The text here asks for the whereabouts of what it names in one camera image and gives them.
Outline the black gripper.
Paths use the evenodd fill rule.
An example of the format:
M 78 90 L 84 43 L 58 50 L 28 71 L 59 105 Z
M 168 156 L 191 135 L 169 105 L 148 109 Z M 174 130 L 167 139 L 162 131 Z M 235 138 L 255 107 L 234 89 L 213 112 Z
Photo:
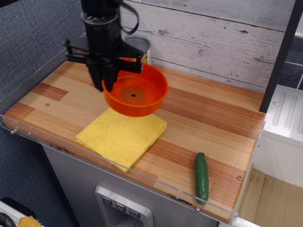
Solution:
M 120 12 L 98 18 L 81 12 L 86 36 L 64 41 L 69 61 L 87 64 L 94 87 L 103 92 L 102 79 L 108 92 L 113 90 L 118 70 L 141 73 L 143 52 L 122 40 Z

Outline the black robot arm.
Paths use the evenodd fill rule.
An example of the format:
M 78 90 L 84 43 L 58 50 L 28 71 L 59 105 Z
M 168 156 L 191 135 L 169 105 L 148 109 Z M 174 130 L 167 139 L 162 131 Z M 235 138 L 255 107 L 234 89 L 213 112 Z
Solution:
M 69 61 L 84 63 L 89 69 L 94 86 L 99 91 L 111 92 L 118 73 L 141 73 L 143 52 L 123 41 L 120 8 L 139 16 L 137 11 L 122 0 L 83 0 L 81 20 L 85 37 L 64 41 Z

